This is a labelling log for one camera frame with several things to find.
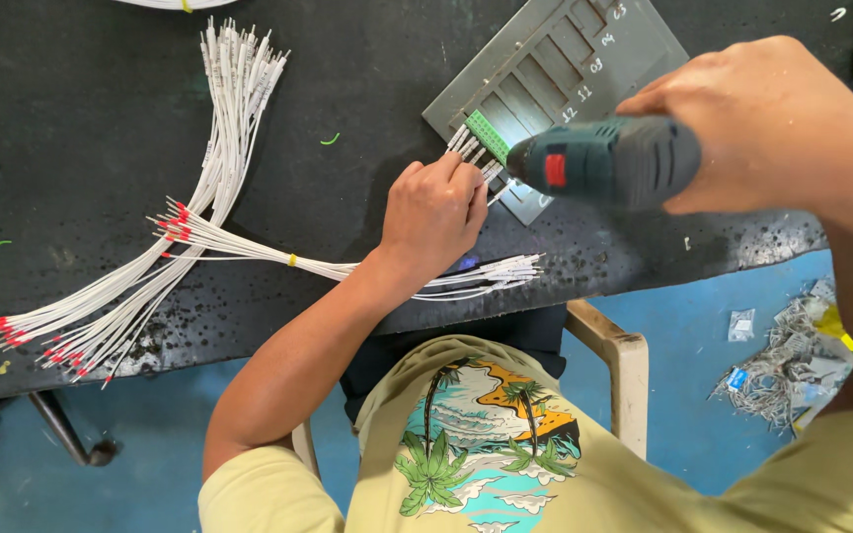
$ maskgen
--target metal table leg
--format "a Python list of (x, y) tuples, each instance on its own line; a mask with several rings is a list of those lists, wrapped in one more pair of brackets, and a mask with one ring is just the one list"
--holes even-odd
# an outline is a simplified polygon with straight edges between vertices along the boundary
[(62, 409), (53, 392), (31, 393), (29, 399), (79, 466), (105, 466), (114, 458), (117, 448), (113, 442), (106, 439), (94, 445), (90, 453), (84, 451), (84, 446), (78, 440), (78, 434), (68, 421), (65, 410)]

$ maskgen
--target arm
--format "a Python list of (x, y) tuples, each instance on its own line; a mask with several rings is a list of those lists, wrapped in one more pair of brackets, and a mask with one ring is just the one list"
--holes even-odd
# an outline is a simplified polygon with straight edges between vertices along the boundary
[(236, 455), (291, 447), (377, 322), (476, 244), (486, 188), (456, 152), (411, 164), (390, 188), (384, 235), (347, 279), (245, 364), (209, 419), (203, 481)]
[[(703, 165), (673, 213), (801, 209), (822, 221), (853, 338), (853, 94), (797, 41), (704, 54), (621, 103), (694, 129)], [(853, 374), (826, 413), (853, 410)]]

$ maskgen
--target drill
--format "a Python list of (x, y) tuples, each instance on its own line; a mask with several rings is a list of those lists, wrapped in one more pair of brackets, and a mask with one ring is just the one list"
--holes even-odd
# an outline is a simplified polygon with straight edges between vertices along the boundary
[(550, 196), (638, 211), (683, 191), (700, 156), (693, 130), (669, 116), (616, 116), (522, 140), (509, 151), (506, 168)]

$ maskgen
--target black pants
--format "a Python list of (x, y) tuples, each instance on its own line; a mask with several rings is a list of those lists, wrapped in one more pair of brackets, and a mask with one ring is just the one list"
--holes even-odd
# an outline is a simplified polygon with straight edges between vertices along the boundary
[(374, 386), (397, 361), (422, 343), (444, 335), (472, 335), (512, 346), (534, 357), (556, 380), (565, 371), (561, 352), (561, 331), (568, 311), (565, 305), (542, 307), (492, 319), (468, 321), (433, 329), (368, 337), (341, 376), (347, 396), (344, 411), (353, 424)]

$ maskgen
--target right hand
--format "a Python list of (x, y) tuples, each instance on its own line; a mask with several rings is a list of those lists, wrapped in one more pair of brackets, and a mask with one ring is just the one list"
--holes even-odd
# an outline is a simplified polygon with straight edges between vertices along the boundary
[(622, 102), (671, 115), (702, 147), (672, 213), (793, 208), (820, 216), (853, 197), (853, 93), (788, 37), (703, 54)]

